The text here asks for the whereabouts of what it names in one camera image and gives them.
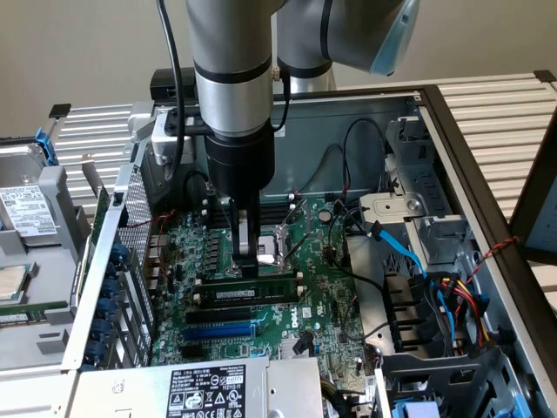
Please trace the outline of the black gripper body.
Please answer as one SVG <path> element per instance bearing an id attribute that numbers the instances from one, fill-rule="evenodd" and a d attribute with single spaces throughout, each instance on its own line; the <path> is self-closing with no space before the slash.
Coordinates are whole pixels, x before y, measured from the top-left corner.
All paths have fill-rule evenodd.
<path id="1" fill-rule="evenodd" d="M 239 206 L 248 206 L 275 172 L 274 134 L 260 129 L 248 136 L 205 137 L 209 177 L 214 186 Z"/>

